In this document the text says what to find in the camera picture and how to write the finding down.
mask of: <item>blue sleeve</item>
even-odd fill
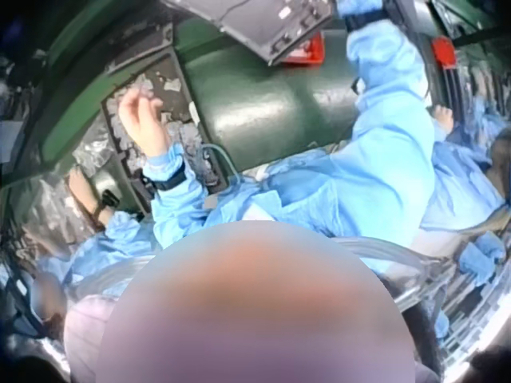
[[[170,179],[183,164],[183,148],[174,144],[164,159],[149,160],[144,168],[146,177],[153,181]],[[208,191],[197,181],[195,173],[185,165],[186,180],[168,191],[159,191],[151,202],[154,235],[165,249],[186,235],[202,228],[208,217],[203,209]]]
[[[424,62],[390,21],[356,30],[347,56],[366,90],[353,140],[331,155],[341,208],[358,235],[409,244],[434,189],[434,125],[423,102]]]

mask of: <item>wristwatch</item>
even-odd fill
[[[171,190],[175,188],[177,185],[182,184],[186,180],[186,175],[184,174],[184,161],[180,168],[170,179],[166,181],[153,181],[153,186],[156,190],[166,192],[167,190]]]
[[[387,20],[390,18],[389,13],[384,10],[373,10],[371,12],[366,12],[365,14],[351,14],[344,17],[344,22],[346,23],[346,28],[348,32],[353,32],[355,30],[360,30],[364,26],[371,24],[372,22],[379,22],[381,20]]]

